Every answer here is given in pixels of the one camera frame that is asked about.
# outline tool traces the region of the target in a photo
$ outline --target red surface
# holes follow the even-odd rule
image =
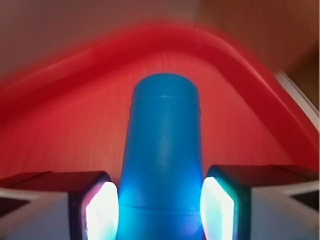
[[[203,170],[297,164],[319,171],[319,133],[236,43],[188,25],[147,24],[40,63],[0,85],[0,178],[105,170],[119,181],[132,91],[170,72],[200,92]]]

